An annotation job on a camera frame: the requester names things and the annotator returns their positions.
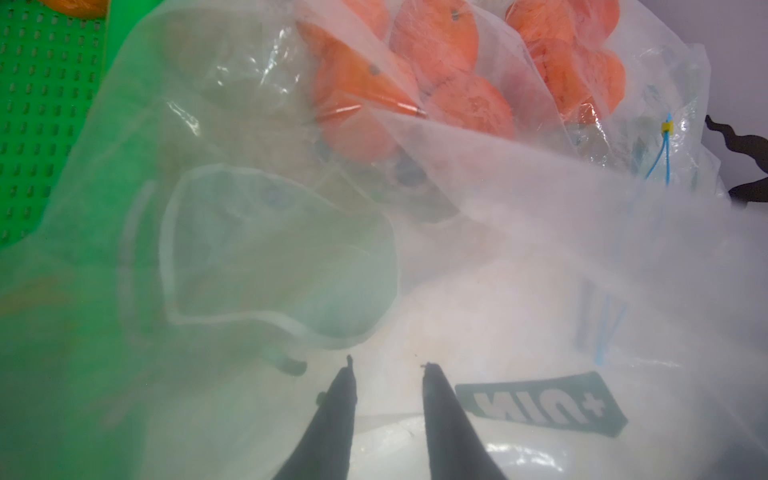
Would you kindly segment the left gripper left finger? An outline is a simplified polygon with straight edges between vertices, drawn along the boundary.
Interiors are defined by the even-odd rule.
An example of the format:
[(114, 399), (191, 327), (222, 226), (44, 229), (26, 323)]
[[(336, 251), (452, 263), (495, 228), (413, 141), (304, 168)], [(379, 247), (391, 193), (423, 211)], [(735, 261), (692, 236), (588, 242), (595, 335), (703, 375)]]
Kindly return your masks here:
[(348, 478), (357, 404), (353, 358), (339, 370), (292, 454), (274, 479)]

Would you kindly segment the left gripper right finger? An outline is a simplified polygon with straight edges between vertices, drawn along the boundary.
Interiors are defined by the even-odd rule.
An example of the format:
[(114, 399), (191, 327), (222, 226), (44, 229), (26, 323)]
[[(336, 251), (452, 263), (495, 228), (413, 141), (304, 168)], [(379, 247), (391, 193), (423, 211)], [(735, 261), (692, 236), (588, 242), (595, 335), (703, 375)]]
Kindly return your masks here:
[(432, 479), (506, 478), (485, 450), (436, 363), (424, 365), (422, 400)]

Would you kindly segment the green zip bag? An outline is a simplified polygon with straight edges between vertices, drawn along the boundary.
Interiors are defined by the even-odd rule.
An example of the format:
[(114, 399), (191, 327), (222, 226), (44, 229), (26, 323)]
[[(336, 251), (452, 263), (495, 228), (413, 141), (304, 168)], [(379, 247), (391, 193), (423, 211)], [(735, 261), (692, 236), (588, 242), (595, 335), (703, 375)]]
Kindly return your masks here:
[[(514, 138), (380, 109), (399, 148), (362, 164), (321, 137), (300, 1), (154, 2), (1, 245), (3, 478), (274, 479), (348, 355), (347, 479), (432, 479), (427, 363), (505, 479), (766, 477), (767, 217), (611, 165), (622, 101)], [(624, 68), (685, 52), (616, 2)], [(631, 194), (661, 238), (611, 266)]]

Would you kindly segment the blue zip clear bag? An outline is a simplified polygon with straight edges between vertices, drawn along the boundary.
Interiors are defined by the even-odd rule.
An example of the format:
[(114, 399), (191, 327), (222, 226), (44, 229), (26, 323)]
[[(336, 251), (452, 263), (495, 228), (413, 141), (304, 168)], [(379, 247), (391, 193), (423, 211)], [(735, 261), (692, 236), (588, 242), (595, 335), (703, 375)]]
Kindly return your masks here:
[[(704, 116), (709, 102), (711, 65), (701, 44), (686, 44), (685, 52), (662, 45), (628, 60), (627, 86), (621, 102), (616, 160), (629, 174), (646, 183), (679, 186), (688, 191), (722, 196), (720, 161), (702, 145)], [(650, 233), (630, 232), (639, 219), (638, 195), (631, 194), (625, 217), (610, 250), (611, 266), (644, 260), (661, 238), (656, 214)], [(626, 317), (628, 301), (605, 290), (599, 316), (594, 361), (602, 365), (617, 330)]]

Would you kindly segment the oranges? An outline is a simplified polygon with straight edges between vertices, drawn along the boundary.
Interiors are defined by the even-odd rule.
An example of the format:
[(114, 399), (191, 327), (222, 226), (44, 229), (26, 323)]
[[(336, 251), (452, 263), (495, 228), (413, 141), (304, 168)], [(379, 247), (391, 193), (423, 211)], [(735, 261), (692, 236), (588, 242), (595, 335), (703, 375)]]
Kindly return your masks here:
[(467, 1), (300, 1), (301, 39), (318, 61), (312, 103), (326, 145), (362, 164), (390, 159), (398, 142), (377, 110), (514, 138), (526, 122), (588, 127), (623, 100), (626, 71), (605, 46), (616, 1), (514, 1), (503, 29), (527, 58), (495, 52), (502, 77), (479, 71), (488, 26)]

